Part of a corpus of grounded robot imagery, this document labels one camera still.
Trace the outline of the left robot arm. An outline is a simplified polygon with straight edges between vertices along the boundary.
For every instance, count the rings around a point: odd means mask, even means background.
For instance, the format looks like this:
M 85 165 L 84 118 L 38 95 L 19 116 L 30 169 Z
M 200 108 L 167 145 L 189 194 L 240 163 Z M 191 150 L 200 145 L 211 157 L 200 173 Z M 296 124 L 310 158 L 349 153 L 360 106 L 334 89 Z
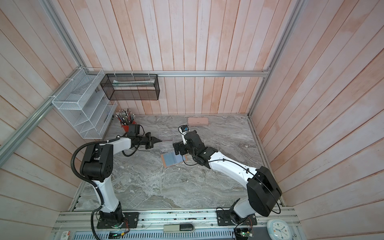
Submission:
M 114 155 L 123 153 L 125 157 L 134 155 L 140 146 L 151 149 L 161 140 L 150 132 L 140 134 L 140 125 L 129 125 L 129 131 L 122 136 L 106 141 L 90 142 L 80 146 L 71 158 L 71 169 L 81 180 L 91 184 L 100 206 L 96 212 L 100 220 L 112 228 L 121 226 L 125 220 L 122 205 L 112 186 Z M 125 150 L 134 149 L 131 154 Z

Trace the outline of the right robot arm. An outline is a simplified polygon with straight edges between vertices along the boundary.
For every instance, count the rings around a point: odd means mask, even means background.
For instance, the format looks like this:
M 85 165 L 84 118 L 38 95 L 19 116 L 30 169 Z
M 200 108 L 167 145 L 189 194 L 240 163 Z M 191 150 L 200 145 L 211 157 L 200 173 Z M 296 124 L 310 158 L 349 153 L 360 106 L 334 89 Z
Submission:
M 229 210 L 221 210 L 220 214 L 226 214 L 238 225 L 255 213 L 263 217 L 268 217 L 271 212 L 281 213 L 273 208 L 278 205 L 282 191 L 268 168 L 249 167 L 205 146 L 197 132 L 190 131 L 186 125 L 180 126 L 178 131 L 183 140 L 173 143 L 176 155 L 189 154 L 197 165 L 225 174 L 247 190 L 246 198 L 236 200 Z

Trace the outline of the clear acrylic organizer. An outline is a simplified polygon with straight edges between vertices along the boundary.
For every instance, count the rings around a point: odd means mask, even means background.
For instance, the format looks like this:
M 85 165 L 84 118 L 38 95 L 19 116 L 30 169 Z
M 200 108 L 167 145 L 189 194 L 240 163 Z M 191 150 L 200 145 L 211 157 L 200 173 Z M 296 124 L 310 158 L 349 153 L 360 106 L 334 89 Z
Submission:
M 178 129 L 160 131 L 159 139 L 162 140 L 162 142 L 160 142 L 160 149 L 162 153 L 173 152 L 173 143 L 183 141 L 182 135 L 179 133 Z

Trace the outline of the red pen cup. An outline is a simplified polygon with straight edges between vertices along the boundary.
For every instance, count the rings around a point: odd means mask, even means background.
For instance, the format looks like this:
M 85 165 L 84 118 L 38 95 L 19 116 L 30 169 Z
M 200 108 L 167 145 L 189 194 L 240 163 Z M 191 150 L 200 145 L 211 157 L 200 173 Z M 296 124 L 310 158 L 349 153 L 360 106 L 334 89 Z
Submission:
M 129 132 L 130 130 L 130 124 L 126 125 L 126 124 L 121 124 L 121 127 L 124 129 L 124 131 L 127 133 Z

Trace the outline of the grey black handheld device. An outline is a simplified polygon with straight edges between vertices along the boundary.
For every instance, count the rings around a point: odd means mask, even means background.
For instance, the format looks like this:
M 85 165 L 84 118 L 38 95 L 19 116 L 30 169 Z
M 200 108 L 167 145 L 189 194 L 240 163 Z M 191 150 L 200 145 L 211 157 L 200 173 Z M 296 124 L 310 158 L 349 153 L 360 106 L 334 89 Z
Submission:
M 193 232 L 195 227 L 193 224 L 170 224 L 164 225 L 164 233 L 183 233 L 183 232 Z

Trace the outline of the white analog clock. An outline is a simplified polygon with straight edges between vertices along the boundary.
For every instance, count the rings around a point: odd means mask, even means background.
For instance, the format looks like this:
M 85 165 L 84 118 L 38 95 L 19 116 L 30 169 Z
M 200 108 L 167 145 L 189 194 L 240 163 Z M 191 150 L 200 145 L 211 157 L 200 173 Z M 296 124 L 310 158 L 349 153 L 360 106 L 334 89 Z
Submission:
M 292 240 L 293 233 L 287 222 L 272 219 L 267 222 L 267 231 L 271 240 Z

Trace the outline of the black mesh wall basket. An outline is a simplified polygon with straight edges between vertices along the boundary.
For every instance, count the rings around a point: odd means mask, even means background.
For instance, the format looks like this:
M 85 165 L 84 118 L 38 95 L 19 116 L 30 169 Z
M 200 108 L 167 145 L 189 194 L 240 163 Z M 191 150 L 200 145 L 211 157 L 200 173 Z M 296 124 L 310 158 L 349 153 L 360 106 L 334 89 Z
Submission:
M 106 74 L 101 87 L 112 101 L 157 101 L 160 96 L 155 74 Z

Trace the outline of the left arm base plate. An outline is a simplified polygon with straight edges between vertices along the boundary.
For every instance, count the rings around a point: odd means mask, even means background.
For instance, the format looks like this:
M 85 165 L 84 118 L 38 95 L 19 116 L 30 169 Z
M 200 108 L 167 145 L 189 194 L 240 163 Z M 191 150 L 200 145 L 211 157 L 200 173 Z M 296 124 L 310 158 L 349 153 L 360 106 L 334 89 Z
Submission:
M 138 225 L 139 212 L 104 213 L 100 212 L 97 229 L 135 229 Z

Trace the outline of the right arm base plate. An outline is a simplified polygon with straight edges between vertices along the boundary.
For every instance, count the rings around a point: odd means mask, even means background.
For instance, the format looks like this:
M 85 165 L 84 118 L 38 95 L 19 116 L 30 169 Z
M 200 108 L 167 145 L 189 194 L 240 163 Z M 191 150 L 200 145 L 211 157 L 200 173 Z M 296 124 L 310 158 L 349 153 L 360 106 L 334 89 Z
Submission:
M 216 215 L 217 215 L 217 223 L 219 226 L 244 225 L 244 226 L 253 227 L 258 224 L 255 215 L 250 215 L 246 218 L 241 218 L 232 210 L 224 210 L 222 208 L 217 208 Z

